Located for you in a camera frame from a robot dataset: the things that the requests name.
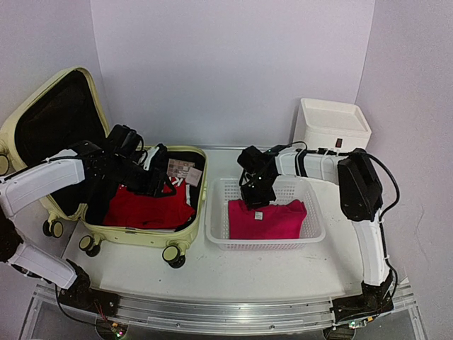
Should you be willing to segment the magenta t-shirt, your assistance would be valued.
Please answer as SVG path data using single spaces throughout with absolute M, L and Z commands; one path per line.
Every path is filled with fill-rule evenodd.
M 298 239 L 308 212 L 300 200 L 249 210 L 242 200 L 228 202 L 229 238 Z

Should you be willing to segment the pale green hard-shell suitcase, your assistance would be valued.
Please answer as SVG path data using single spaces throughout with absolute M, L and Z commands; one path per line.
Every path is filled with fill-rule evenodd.
M 83 67 L 64 69 L 23 102 L 1 127 L 3 155 L 15 173 L 1 180 L 1 210 L 13 217 L 40 201 L 49 216 L 43 232 L 58 238 L 64 220 L 81 221 L 88 234 L 79 248 L 97 256 L 104 241 L 164 251 L 172 267 L 184 264 L 195 240 L 206 191 L 207 157 L 197 147 L 167 146 L 169 159 L 195 163 L 203 175 L 196 187 L 199 203 L 191 221 L 177 229 L 137 229 L 103 224 L 110 200 L 122 185 L 95 173 L 95 156 L 106 150 L 108 127 L 90 72 Z

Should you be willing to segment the white plastic mesh basket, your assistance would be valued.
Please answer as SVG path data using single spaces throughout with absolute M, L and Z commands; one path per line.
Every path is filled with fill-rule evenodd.
M 222 250 L 301 249 L 326 236 L 316 194 L 304 178 L 283 176 L 274 182 L 276 200 L 249 210 L 237 178 L 216 179 L 207 194 L 205 234 Z

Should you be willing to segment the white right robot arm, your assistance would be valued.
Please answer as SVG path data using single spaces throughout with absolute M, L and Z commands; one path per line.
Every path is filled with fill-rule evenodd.
M 390 264 L 383 217 L 394 207 L 383 206 L 382 183 L 375 170 L 387 167 L 364 149 L 349 152 L 326 148 L 309 149 L 302 141 L 277 145 L 264 152 L 254 146 L 242 150 L 239 187 L 246 207 L 261 208 L 275 199 L 273 184 L 278 176 L 319 179 L 338 185 L 340 209 L 351 221 L 363 264 L 361 293 L 333 300 L 337 322 L 375 317 L 393 308 L 398 284 Z

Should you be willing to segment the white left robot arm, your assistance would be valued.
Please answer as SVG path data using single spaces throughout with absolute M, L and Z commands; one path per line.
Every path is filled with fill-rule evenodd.
M 132 159 L 132 151 L 120 147 L 106 151 L 88 140 L 1 177 L 1 262 L 56 285 L 81 310 L 87 310 L 96 300 L 89 275 L 79 265 L 50 254 L 29 239 L 31 215 L 24 221 L 25 230 L 15 222 L 23 209 L 40 206 L 39 201 L 45 196 L 101 178 L 155 198 L 165 196 L 164 187 L 170 185 L 165 170 L 154 165 L 144 169 Z

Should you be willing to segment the red t-shirt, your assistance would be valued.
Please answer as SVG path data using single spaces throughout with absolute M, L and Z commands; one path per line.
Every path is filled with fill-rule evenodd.
M 186 204 L 184 178 L 170 178 L 176 194 L 162 198 L 136 195 L 121 185 L 110 200 L 103 224 L 143 230 L 175 230 L 191 221 L 196 211 Z

